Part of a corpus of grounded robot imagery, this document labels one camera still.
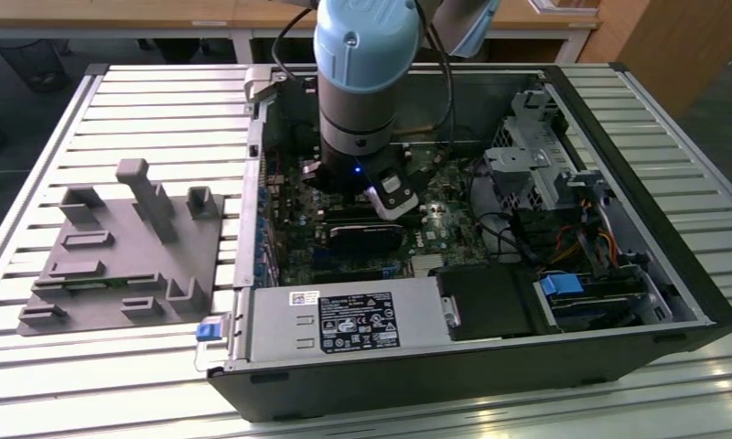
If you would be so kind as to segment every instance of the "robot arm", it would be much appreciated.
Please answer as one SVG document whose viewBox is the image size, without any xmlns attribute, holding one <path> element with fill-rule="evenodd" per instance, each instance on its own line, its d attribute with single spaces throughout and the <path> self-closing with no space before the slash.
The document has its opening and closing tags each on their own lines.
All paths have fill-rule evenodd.
<svg viewBox="0 0 732 439">
<path fill-rule="evenodd" d="M 318 9 L 322 160 L 306 168 L 304 179 L 326 192 L 366 192 L 379 215 L 395 220 L 419 205 L 422 190 L 391 137 L 397 84 L 430 35 L 423 24 L 439 36 L 431 47 L 471 57 L 499 0 L 283 1 Z"/>
</svg>

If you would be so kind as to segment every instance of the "motherboard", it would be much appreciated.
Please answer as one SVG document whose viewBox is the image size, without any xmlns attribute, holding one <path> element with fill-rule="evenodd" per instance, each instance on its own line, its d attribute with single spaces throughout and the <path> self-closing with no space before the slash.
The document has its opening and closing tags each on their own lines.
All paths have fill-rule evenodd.
<svg viewBox="0 0 732 439">
<path fill-rule="evenodd" d="M 435 145 L 406 146 L 409 170 L 431 164 Z M 453 159 L 422 205 L 398 222 L 378 217 L 363 194 L 325 194 L 302 182 L 302 157 L 268 163 L 280 285 L 423 277 L 445 265 L 487 261 L 467 200 L 471 159 Z"/>
</svg>

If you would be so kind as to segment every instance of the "cable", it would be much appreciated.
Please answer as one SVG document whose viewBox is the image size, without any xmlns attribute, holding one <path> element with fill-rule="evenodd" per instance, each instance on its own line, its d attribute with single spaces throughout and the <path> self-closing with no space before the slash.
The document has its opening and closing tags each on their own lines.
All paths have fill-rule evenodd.
<svg viewBox="0 0 732 439">
<path fill-rule="evenodd" d="M 507 230 L 511 230 L 510 226 L 499 231 L 499 238 L 497 239 L 497 252 L 489 253 L 489 256 L 497 256 L 497 259 L 494 260 L 494 262 L 499 262 L 499 259 L 502 259 L 502 254 L 503 254 L 503 252 L 502 252 L 502 241 L 505 240 L 503 233 Z"/>
<path fill-rule="evenodd" d="M 522 249 L 522 245 L 517 241 L 511 240 L 510 238 L 506 238 L 505 235 L 502 234 L 502 233 L 505 233 L 505 231 L 510 230 L 510 227 L 505 228 L 502 231 L 497 231 L 497 230 L 491 229 L 483 223 L 481 223 L 481 227 L 483 228 L 485 231 L 489 232 L 489 234 L 497 236 L 497 238 L 499 240 L 502 240 L 507 244 L 510 244 L 515 248 L 515 250 L 518 250 L 519 252 L 525 252 L 525 250 Z"/>
<path fill-rule="evenodd" d="M 603 265 L 606 264 L 606 260 L 602 259 L 602 249 L 599 247 L 599 243 L 595 241 L 595 252 L 597 252 L 597 259 L 599 260 L 599 263 Z"/>
<path fill-rule="evenodd" d="M 442 67 L 442 72 L 445 75 L 445 80 L 449 87 L 449 106 L 446 109 L 446 113 L 442 116 L 442 119 L 433 125 L 425 125 L 415 128 L 409 128 L 403 130 L 395 130 L 394 134 L 399 136 L 405 135 L 413 135 L 413 134 L 423 134 L 423 133 L 433 133 L 435 132 L 442 125 L 446 124 L 446 122 L 451 121 L 451 138 L 449 139 L 449 147 L 453 147 L 453 132 L 455 130 L 455 93 L 453 90 L 453 68 L 451 68 L 451 61 L 449 59 L 449 54 L 445 51 L 445 47 L 442 45 L 442 38 L 439 37 L 438 27 L 434 23 L 429 24 L 429 20 L 426 18 L 425 10 L 421 6 L 419 0 L 415 0 L 415 8 L 418 9 L 418 16 L 421 18 L 422 27 L 425 29 L 425 35 L 429 39 L 429 46 L 433 50 L 435 50 L 439 53 L 441 59 L 439 59 L 439 66 Z"/>
<path fill-rule="evenodd" d="M 554 265 L 555 263 L 562 262 L 567 257 L 570 257 L 581 249 L 581 247 L 582 247 L 581 243 L 575 242 L 575 245 L 573 247 L 566 249 L 562 252 L 562 254 L 559 254 L 555 258 L 553 258 L 549 265 Z"/>
<path fill-rule="evenodd" d="M 28 174 L 30 172 L 32 172 L 32 169 L 10 169 L 0 171 L 0 174 Z"/>
<path fill-rule="evenodd" d="M 298 79 L 298 76 L 295 76 L 294 73 L 284 66 L 284 62 L 282 62 L 280 55 L 278 54 L 278 47 L 280 46 L 280 40 L 284 38 L 286 35 L 288 35 L 288 32 L 291 31 L 296 23 L 302 21 L 302 18 L 304 18 L 310 12 L 312 12 L 311 9 L 304 9 L 300 12 L 300 14 L 295 16 L 294 20 L 291 20 L 291 23 L 288 23 L 288 26 L 284 27 L 280 34 L 274 40 L 274 44 L 271 45 L 271 57 L 274 58 L 274 62 L 278 63 L 278 66 L 280 66 L 280 70 L 288 76 L 290 80 L 299 80 L 299 79 Z"/>
<path fill-rule="evenodd" d="M 599 232 L 598 235 L 597 235 L 599 238 L 602 238 L 603 240 L 606 240 L 606 243 L 609 245 L 609 258 L 613 259 L 613 242 L 611 242 L 611 238 L 609 237 L 609 235 L 606 235 L 603 232 Z"/>
<path fill-rule="evenodd" d="M 559 231 L 559 234 L 557 235 L 557 251 L 558 252 L 562 250 L 562 243 L 563 243 L 562 237 L 565 236 L 565 232 L 571 229 L 573 229 L 573 226 L 565 226 Z"/>
<path fill-rule="evenodd" d="M 615 243 L 615 237 L 613 236 L 613 233 L 610 233 L 605 229 L 599 229 L 599 236 L 602 236 L 609 241 L 609 253 L 610 253 L 610 259 L 613 260 L 613 265 L 615 267 L 619 266 L 619 247 Z"/>
<path fill-rule="evenodd" d="M 507 221 L 513 220 L 513 215 L 510 213 L 506 213 L 506 212 L 486 212 L 478 217 L 478 222 L 481 222 L 482 219 L 486 218 L 490 215 L 497 215 L 499 218 L 502 218 L 503 220 L 507 220 Z"/>
</svg>

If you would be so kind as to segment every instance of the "table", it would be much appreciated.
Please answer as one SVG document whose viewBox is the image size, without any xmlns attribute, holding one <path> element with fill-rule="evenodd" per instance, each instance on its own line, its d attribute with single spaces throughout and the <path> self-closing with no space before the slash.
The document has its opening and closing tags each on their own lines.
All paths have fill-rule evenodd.
<svg viewBox="0 0 732 439">
<path fill-rule="evenodd" d="M 231 309 L 247 68 L 112 66 L 86 76 L 0 228 L 0 437 L 732 435 L 732 335 L 613 383 L 263 424 L 239 418 L 195 369 L 195 325 L 16 335 L 64 221 L 56 208 L 64 187 L 91 183 L 102 198 L 130 197 L 114 179 L 127 156 L 147 158 L 151 178 L 170 194 L 207 185 L 227 196 L 211 311 Z M 731 185 L 631 74 L 606 64 L 565 72 L 732 304 Z M 163 113 L 148 105 L 164 105 Z M 214 361 L 224 356 L 216 349 L 208 353 Z"/>
<path fill-rule="evenodd" d="M 251 40 L 275 37 L 300 11 L 268 0 L 0 0 L 0 38 L 231 38 L 239 62 Z M 288 37 L 311 37 L 314 15 Z M 575 62 L 599 20 L 541 15 L 527 0 L 503 0 L 489 38 L 563 40 L 558 62 Z"/>
<path fill-rule="evenodd" d="M 732 0 L 602 0 L 581 62 L 619 61 L 681 117 L 732 59 Z"/>
<path fill-rule="evenodd" d="M 300 12 L 298 6 L 268 0 L 238 0 L 234 16 L 234 45 L 239 62 L 255 62 L 251 49 L 254 38 L 274 38 Z M 310 14 L 288 33 L 291 38 L 312 38 L 316 23 Z M 558 39 L 563 40 L 555 62 L 578 60 L 586 40 L 599 20 L 593 16 L 538 14 L 527 0 L 502 0 L 487 39 Z"/>
</svg>

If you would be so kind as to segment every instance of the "wooden cabinet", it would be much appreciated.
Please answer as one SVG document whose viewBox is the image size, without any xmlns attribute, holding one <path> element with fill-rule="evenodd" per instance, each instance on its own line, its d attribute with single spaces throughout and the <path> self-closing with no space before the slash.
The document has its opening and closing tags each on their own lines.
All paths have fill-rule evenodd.
<svg viewBox="0 0 732 439">
<path fill-rule="evenodd" d="M 579 62 L 626 64 L 681 116 L 732 59 L 732 0 L 602 0 Z"/>
</svg>

